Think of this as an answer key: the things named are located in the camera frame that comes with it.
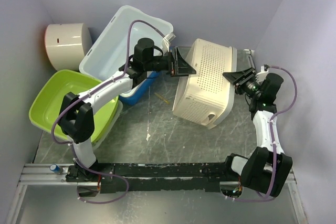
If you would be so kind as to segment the beige perforated plastic basket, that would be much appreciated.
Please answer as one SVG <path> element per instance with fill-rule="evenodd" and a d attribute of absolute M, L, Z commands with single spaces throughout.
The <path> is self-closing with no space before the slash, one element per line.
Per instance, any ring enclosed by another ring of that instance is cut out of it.
<path fill-rule="evenodd" d="M 185 60 L 196 74 L 179 78 L 173 115 L 212 129 L 233 108 L 234 86 L 223 73 L 237 70 L 237 49 L 197 39 Z"/>

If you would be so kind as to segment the blue plastic tray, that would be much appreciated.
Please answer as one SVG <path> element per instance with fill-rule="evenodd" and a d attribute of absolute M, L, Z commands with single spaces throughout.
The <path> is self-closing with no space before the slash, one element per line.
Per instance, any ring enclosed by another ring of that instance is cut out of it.
<path fill-rule="evenodd" d="M 119 100 L 127 105 L 135 105 L 136 103 L 138 103 L 138 101 L 141 99 L 141 97 L 159 75 L 160 72 L 148 73 L 148 77 L 144 81 L 142 81 L 137 87 L 119 95 Z"/>

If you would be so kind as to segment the white plastic tub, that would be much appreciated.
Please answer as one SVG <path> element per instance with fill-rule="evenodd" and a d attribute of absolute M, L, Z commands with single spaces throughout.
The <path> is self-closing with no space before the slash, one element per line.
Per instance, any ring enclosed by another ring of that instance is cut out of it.
<path fill-rule="evenodd" d="M 118 69 L 132 55 L 141 38 L 150 38 L 162 49 L 162 39 L 173 25 L 132 6 L 122 6 L 107 24 L 79 66 L 81 73 L 105 81 L 119 76 Z"/>

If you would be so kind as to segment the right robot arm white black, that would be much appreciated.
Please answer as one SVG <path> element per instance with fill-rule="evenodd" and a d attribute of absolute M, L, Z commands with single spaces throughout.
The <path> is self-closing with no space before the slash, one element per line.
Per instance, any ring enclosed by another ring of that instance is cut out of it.
<path fill-rule="evenodd" d="M 292 158 L 284 154 L 277 131 L 277 117 L 281 112 L 275 100 L 283 77 L 269 69 L 269 65 L 264 65 L 260 72 L 248 68 L 223 73 L 235 93 L 248 99 L 257 140 L 249 158 L 237 154 L 227 157 L 223 176 L 230 181 L 238 177 L 238 187 L 254 190 L 260 202 L 271 201 L 280 194 L 293 164 Z"/>

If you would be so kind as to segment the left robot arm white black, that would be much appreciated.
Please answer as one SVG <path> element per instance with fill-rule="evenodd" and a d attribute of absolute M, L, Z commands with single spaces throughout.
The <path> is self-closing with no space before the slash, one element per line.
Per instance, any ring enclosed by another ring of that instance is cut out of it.
<path fill-rule="evenodd" d="M 137 87 L 148 77 L 148 72 L 167 71 L 171 77 L 186 77 L 196 74 L 179 51 L 161 52 L 150 38 L 141 38 L 134 46 L 131 58 L 104 82 L 81 93 L 66 94 L 63 98 L 58 125 L 68 136 L 75 162 L 81 166 L 79 175 L 90 182 L 97 178 L 97 158 L 93 152 L 91 136 L 95 130 L 94 115 L 113 98 Z"/>

